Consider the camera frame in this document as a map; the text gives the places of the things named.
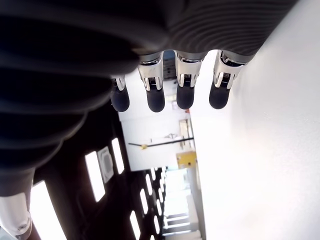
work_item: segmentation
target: bright light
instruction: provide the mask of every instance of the bright light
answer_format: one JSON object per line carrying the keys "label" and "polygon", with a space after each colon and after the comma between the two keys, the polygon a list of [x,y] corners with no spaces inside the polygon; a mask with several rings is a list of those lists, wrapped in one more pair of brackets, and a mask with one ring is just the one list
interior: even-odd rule
{"label": "bright light", "polygon": [[162,216],[162,210],[159,199],[156,200],[156,208],[158,209],[159,216]]}
{"label": "bright light", "polygon": [[41,240],[67,240],[44,181],[31,190],[30,213]]}
{"label": "bright light", "polygon": [[125,170],[124,161],[122,160],[119,140],[116,137],[112,140],[112,148],[115,157],[116,168],[118,169],[118,173],[121,174]]}
{"label": "bright light", "polygon": [[163,217],[164,226],[168,226],[168,219],[166,216]]}
{"label": "bright light", "polygon": [[139,224],[138,224],[138,221],[137,221],[137,217],[136,217],[135,211],[131,212],[130,222],[131,222],[131,226],[132,226],[132,229],[133,229],[133,232],[134,232],[135,239],[139,240],[139,238],[140,238],[140,228],[139,228]]}
{"label": "bright light", "polygon": [[159,199],[160,199],[160,202],[163,203],[164,202],[164,196],[162,195],[162,191],[161,189],[159,188],[158,189],[158,192],[159,192]]}
{"label": "bright light", "polygon": [[164,181],[162,179],[160,179],[160,188],[161,188],[161,192],[165,192],[165,187],[164,187]]}
{"label": "bright light", "polygon": [[159,222],[158,222],[158,217],[154,216],[153,221],[154,221],[155,232],[156,232],[156,234],[159,234],[160,233],[160,226],[159,226]]}
{"label": "bright light", "polygon": [[184,223],[164,226],[164,228],[165,229],[173,229],[173,228],[179,228],[179,227],[184,227],[184,226],[189,226],[189,225],[190,225],[190,222],[184,222]]}
{"label": "bright light", "polygon": [[155,169],[152,167],[151,168],[151,176],[152,176],[152,180],[156,180],[156,172],[155,172]]}
{"label": "bright light", "polygon": [[96,202],[106,194],[104,182],[101,176],[98,156],[95,151],[85,156],[86,169],[89,173],[91,187]]}
{"label": "bright light", "polygon": [[147,204],[147,199],[146,199],[146,193],[145,190],[142,188],[140,191],[140,199],[143,207],[143,212],[144,214],[148,213],[148,204]]}
{"label": "bright light", "polygon": [[168,232],[168,233],[162,234],[162,236],[163,236],[163,237],[168,237],[168,236],[180,235],[180,234],[188,234],[188,233],[191,233],[191,230]]}
{"label": "bright light", "polygon": [[150,176],[149,174],[145,175],[145,181],[146,181],[146,186],[148,187],[148,192],[149,192],[149,195],[151,196],[152,195],[152,186],[151,186],[151,180],[150,180]]}
{"label": "bright light", "polygon": [[167,219],[167,222],[171,222],[171,221],[177,221],[177,220],[182,220],[182,219],[187,219],[189,218],[189,216],[177,216],[177,217],[172,217]]}

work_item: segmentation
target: black rubber fingertip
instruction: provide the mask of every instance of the black rubber fingertip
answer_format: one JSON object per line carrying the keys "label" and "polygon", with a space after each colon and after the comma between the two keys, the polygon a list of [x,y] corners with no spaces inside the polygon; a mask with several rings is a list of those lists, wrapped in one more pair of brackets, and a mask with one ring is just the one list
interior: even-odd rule
{"label": "black rubber fingertip", "polygon": [[177,86],[176,103],[179,108],[187,110],[194,104],[195,88],[189,86]]}
{"label": "black rubber fingertip", "polygon": [[159,113],[165,108],[165,93],[164,89],[146,91],[148,106],[152,112]]}
{"label": "black rubber fingertip", "polygon": [[111,94],[111,103],[113,108],[118,112],[125,112],[130,106],[130,99],[127,90],[127,86],[122,91],[118,87],[114,87],[116,90]]}
{"label": "black rubber fingertip", "polygon": [[209,102],[211,107],[214,109],[223,109],[229,99],[230,89],[226,89],[224,87],[216,87],[214,83],[212,83]]}

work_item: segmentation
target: robotic hand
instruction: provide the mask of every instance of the robotic hand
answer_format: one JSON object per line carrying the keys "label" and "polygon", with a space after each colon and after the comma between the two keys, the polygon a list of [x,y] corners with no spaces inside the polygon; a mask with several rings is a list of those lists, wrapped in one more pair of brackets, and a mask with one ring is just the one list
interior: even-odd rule
{"label": "robotic hand", "polygon": [[176,51],[175,69],[178,86],[176,103],[181,109],[189,109],[194,103],[195,85],[200,73],[202,61],[207,52],[188,53]]}
{"label": "robotic hand", "polygon": [[211,85],[209,102],[214,109],[227,105],[230,89],[241,69],[248,64],[254,55],[243,56],[230,51],[218,50]]}
{"label": "robotic hand", "polygon": [[126,86],[125,75],[111,76],[112,80],[112,92],[111,103],[114,109],[118,112],[124,112],[129,108],[130,99]]}
{"label": "robotic hand", "polygon": [[155,113],[161,112],[165,107],[163,52],[141,55],[138,70],[149,108]]}
{"label": "robotic hand", "polygon": [[89,111],[110,98],[117,111],[128,109],[125,74],[138,67],[149,108],[160,112],[162,52],[175,50],[177,104],[188,109],[202,61],[218,50],[209,102],[221,109],[241,69],[296,1],[0,1],[1,227],[29,237],[35,169]]}

